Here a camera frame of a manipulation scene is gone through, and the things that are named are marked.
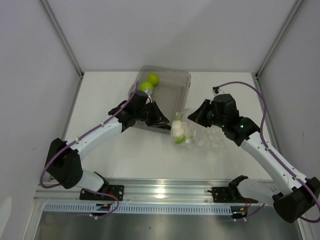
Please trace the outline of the clear dotted zip bag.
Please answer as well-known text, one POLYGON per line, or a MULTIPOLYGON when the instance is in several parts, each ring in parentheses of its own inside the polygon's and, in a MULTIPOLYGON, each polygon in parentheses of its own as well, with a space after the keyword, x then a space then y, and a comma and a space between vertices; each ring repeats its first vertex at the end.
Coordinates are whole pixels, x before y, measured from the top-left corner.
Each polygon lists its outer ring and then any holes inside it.
POLYGON ((192 109, 186 108, 184 111, 177 113, 183 113, 182 121, 186 122, 186 143, 178 145, 184 146, 189 149, 199 149, 204 151, 215 151, 226 146, 223 138, 223 132, 220 130, 220 128, 216 126, 203 127, 188 119, 188 116, 193 113, 192 109))

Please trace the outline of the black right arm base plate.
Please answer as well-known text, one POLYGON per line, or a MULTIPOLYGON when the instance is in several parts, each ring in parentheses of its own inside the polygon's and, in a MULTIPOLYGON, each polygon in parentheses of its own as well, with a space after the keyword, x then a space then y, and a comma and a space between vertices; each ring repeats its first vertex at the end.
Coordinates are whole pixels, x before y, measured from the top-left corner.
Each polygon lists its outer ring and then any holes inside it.
POLYGON ((239 203, 256 204, 257 200, 244 198, 237 188, 228 186, 214 186, 207 190, 211 194, 214 203, 239 203))

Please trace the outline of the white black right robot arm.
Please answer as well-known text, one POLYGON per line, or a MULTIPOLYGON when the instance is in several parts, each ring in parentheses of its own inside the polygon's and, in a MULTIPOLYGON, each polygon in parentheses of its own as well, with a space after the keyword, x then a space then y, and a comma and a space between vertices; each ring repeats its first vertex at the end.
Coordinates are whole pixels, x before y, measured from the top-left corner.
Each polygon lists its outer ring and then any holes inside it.
POLYGON ((248 117, 240 116, 236 101, 230 94, 218 94, 206 99, 188 116, 203 127, 216 126, 237 146, 249 153, 271 176, 276 192, 268 186, 246 178, 228 189, 234 202, 243 198, 272 205, 286 222, 293 223, 313 206, 319 206, 320 181, 308 178, 293 167, 273 146, 264 144, 262 130, 248 117))

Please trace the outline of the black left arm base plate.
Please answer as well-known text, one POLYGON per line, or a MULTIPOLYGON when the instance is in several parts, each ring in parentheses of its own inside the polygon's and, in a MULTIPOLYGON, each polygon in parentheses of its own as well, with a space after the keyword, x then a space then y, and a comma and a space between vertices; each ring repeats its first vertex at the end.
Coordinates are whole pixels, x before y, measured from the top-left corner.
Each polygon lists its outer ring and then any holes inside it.
POLYGON ((79 199, 83 201, 114 201, 115 199, 110 196, 116 197, 119 201, 123 200, 125 186, 124 185, 104 185, 97 193, 92 193, 86 189, 80 191, 79 199))

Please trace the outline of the purple eggplant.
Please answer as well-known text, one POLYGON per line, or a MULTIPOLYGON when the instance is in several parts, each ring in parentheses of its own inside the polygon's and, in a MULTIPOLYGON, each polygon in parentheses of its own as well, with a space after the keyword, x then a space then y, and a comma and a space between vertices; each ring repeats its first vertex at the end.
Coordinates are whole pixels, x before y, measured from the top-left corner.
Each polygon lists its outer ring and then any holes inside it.
POLYGON ((168 130, 170 131, 171 130, 171 126, 168 125, 168 124, 161 124, 161 125, 157 125, 155 126, 155 128, 157 129, 161 129, 161 130, 168 130))

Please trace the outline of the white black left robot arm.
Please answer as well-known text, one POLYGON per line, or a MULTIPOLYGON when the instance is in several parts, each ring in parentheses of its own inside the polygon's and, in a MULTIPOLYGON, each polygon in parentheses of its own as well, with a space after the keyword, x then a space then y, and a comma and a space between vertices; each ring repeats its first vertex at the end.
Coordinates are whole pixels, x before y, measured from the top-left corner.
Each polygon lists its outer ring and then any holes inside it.
POLYGON ((111 109, 100 124, 68 141, 54 139, 49 147, 44 173, 49 173, 58 186, 73 187, 91 193, 97 200, 109 197, 108 181, 99 173, 84 170, 82 160, 106 140, 143 122, 148 127, 167 125, 170 121, 157 103, 143 92, 132 93, 127 100, 111 109))

